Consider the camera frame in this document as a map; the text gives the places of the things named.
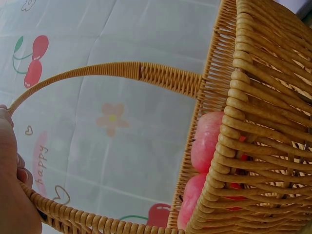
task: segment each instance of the wicker basket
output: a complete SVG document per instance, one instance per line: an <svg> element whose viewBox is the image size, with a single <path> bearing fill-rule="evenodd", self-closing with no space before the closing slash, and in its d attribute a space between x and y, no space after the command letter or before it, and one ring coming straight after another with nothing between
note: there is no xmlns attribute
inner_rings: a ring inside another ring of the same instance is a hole
<svg viewBox="0 0 312 234"><path fill-rule="evenodd" d="M312 219L311 41L310 29L272 0L223 0L202 75L141 62L100 64L47 79L12 104L11 113L53 82L88 75L136 79L196 98L167 229L78 211L21 184L24 191L42 221L64 233L183 234L176 219L179 196L196 174L190 161L196 123L206 112L224 110L214 159L186 233L297 233ZM249 160L241 161L242 154ZM236 175L237 168L243 173ZM230 183L244 188L232 189Z"/></svg>

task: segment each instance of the red cherry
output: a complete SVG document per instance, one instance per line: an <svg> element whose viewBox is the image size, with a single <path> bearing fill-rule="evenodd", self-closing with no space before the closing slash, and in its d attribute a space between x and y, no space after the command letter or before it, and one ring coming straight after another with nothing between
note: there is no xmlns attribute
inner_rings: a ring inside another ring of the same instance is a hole
<svg viewBox="0 0 312 234"><path fill-rule="evenodd" d="M150 208L150 211L148 212L148 221L146 225L166 228L169 213L170 213L169 205L162 203L153 205Z"/></svg>
<svg viewBox="0 0 312 234"><path fill-rule="evenodd" d="M39 36L33 43L33 60L38 60L43 57L49 46L49 39L47 36Z"/></svg>
<svg viewBox="0 0 312 234"><path fill-rule="evenodd" d="M34 60L29 64L27 74L24 79L24 86L26 89L34 86L40 80L42 73L42 65L39 60Z"/></svg>

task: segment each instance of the cherry stem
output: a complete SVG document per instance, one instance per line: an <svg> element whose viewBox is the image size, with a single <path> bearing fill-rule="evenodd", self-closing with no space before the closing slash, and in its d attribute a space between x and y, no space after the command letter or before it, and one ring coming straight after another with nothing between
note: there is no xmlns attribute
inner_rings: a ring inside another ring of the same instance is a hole
<svg viewBox="0 0 312 234"><path fill-rule="evenodd" d="M25 57L22 57L22 58L17 58L17 57L15 57L15 55L13 55L13 58L15 58L16 60L23 60L23 59L26 59L26 58L28 58L28 57L30 57L32 55L33 55L33 53L31 53L31 54L29 54L29 55L27 55Z"/></svg>
<svg viewBox="0 0 312 234"><path fill-rule="evenodd" d="M14 55L13 55L13 57L12 57L12 64L13 64L14 70L15 70L18 74L22 74L22 75L27 74L27 72L19 72L19 71L16 69L15 64L14 64Z"/></svg>
<svg viewBox="0 0 312 234"><path fill-rule="evenodd" d="M127 219L127 218L141 218L141 219L148 220L147 217L143 217L143 216L139 216L139 215L127 215L127 216L120 218L119 220L122 221L122 220Z"/></svg>

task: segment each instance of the plastic tablecloth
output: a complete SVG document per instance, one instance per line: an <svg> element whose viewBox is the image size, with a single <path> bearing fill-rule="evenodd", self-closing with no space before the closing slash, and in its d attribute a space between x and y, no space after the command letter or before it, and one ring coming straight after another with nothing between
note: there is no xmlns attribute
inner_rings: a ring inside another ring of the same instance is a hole
<svg viewBox="0 0 312 234"><path fill-rule="evenodd" d="M0 102L78 67L146 61L202 73L219 0L0 0ZM56 202L166 226L195 100L78 77L13 115L34 189ZM44 234L57 233L48 226Z"/></svg>

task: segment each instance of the human hand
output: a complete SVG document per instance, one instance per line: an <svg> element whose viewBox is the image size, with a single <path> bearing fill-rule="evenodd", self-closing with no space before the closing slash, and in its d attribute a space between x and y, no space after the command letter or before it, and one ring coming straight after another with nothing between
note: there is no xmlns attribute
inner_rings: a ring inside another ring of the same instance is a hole
<svg viewBox="0 0 312 234"><path fill-rule="evenodd" d="M17 153L13 122L0 105L0 230L2 234L41 234L40 216L22 190L20 181L32 186L33 177Z"/></svg>
<svg viewBox="0 0 312 234"><path fill-rule="evenodd" d="M0 105L0 170L9 179L17 177L29 188L33 185L33 176L25 169L25 161L17 153L13 121L5 105Z"/></svg>

